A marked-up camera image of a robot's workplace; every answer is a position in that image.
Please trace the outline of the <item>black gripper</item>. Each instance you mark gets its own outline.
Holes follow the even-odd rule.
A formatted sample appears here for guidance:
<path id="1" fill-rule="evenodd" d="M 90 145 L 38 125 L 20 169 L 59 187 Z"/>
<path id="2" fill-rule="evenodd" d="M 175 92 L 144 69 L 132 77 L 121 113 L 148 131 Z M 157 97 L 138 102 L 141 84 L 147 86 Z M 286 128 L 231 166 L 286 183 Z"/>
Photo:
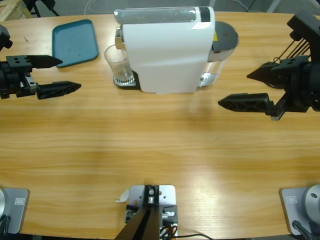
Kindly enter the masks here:
<path id="1" fill-rule="evenodd" d="M 52 68 L 63 61 L 50 55 L 15 55 L 7 56 L 0 62 L 0 98 L 8 99 L 10 95 L 17 98 L 37 95 L 39 100 L 62 97 L 81 88 L 80 83 L 58 81 L 38 85 L 31 77 L 34 68 Z"/>
<path id="2" fill-rule="evenodd" d="M 305 113 L 320 110 L 320 62 L 305 55 L 280 63 L 264 63 L 246 76 L 272 88 L 283 88 L 285 94 L 274 104 L 267 93 L 230 94 L 218 104 L 233 112 L 264 113 L 278 121 L 286 112 Z"/>

